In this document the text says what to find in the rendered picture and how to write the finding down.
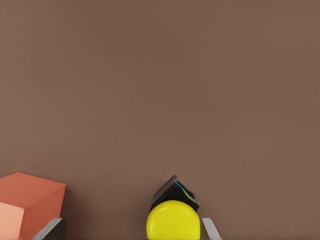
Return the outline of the pink storage box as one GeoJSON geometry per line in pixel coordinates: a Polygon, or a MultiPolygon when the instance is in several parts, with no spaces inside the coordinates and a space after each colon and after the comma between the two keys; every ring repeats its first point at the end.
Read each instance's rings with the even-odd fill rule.
{"type": "Polygon", "coordinates": [[[30,240],[61,216],[67,185],[17,172],[0,177],[0,240],[30,240]]]}

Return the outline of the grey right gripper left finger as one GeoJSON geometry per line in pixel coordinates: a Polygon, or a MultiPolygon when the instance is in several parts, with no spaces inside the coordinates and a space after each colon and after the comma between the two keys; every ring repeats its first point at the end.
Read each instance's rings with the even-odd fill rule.
{"type": "Polygon", "coordinates": [[[54,218],[32,240],[66,240],[66,221],[54,218]]]}

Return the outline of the yellow button with black base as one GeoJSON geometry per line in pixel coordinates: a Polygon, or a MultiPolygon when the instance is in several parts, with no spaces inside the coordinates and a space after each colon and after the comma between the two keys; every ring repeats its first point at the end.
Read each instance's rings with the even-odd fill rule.
{"type": "Polygon", "coordinates": [[[152,197],[146,220],[148,240],[200,240],[200,206],[173,175],[152,197]]]}

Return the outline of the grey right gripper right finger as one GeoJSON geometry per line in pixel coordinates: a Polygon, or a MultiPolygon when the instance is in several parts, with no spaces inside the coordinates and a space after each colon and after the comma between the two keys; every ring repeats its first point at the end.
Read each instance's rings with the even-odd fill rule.
{"type": "Polygon", "coordinates": [[[203,217],[201,219],[201,240],[222,240],[211,218],[203,217]]]}

